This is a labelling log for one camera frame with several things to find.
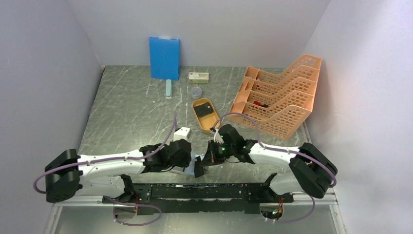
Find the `beige card holder wallet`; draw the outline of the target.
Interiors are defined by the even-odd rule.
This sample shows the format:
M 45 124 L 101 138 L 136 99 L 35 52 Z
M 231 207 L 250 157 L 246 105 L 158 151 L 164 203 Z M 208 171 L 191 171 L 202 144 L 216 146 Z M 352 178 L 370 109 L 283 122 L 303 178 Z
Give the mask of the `beige card holder wallet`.
M 176 173 L 180 175 L 189 175 L 192 177 L 196 177 L 195 173 L 195 161 L 196 159 L 202 160 L 204 158 L 203 155 L 198 155 L 198 154 L 191 154 L 191 161 L 188 166 L 186 167 L 178 167 L 175 166 L 170 172 L 171 173 Z

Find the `yellow oval tray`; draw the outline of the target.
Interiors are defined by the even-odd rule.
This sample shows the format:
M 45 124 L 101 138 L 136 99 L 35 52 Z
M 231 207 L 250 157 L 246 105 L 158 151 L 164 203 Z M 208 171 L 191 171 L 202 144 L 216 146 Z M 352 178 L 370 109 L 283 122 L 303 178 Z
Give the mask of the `yellow oval tray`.
M 214 112 L 212 114 L 207 115 L 207 116 L 198 118 L 195 114 L 195 111 L 194 111 L 193 107 L 197 106 L 197 105 L 201 105 L 201 104 L 206 103 L 206 102 L 209 102 L 212 105 L 212 107 L 214 109 Z M 199 125 L 199 127 L 200 127 L 200 129 L 203 133 L 209 134 L 210 133 L 210 128 L 214 126 L 216 121 L 218 121 L 218 123 L 215 126 L 217 128 L 220 126 L 220 121 L 219 121 L 218 114 L 217 114 L 217 112 L 215 110 L 215 107 L 213 106 L 211 100 L 209 100 L 208 98 L 200 98 L 200 99 L 195 100 L 192 103 L 192 109 L 193 109 L 195 118 L 198 122 L 198 125 Z

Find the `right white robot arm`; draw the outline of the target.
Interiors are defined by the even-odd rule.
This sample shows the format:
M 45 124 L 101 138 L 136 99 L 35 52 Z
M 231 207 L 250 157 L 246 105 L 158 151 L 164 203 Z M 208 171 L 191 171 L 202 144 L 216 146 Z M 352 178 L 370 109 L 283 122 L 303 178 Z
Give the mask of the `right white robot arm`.
M 241 163 L 290 169 L 290 173 L 268 178 L 263 196 L 269 202 L 292 192 L 305 192 L 312 197 L 323 198 L 337 182 L 337 167 L 311 143 L 292 148 L 268 145 L 259 139 L 243 138 L 230 124 L 219 129 L 210 128 L 210 132 L 213 139 L 208 142 L 204 157 L 196 164 L 197 169 L 222 164 L 232 156 Z

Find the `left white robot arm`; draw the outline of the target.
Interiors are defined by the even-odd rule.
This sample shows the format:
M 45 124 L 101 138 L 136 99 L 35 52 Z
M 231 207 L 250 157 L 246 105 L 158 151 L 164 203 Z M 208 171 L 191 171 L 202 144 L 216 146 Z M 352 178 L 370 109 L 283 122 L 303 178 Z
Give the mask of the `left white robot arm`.
M 133 200 L 135 189 L 131 175 L 166 172 L 173 167 L 187 167 L 191 162 L 191 143 L 185 139 L 147 145 L 126 153 L 89 156 L 75 149 L 61 153 L 46 167 L 42 178 L 49 203 L 58 203 L 80 195 L 102 195 L 127 203 Z

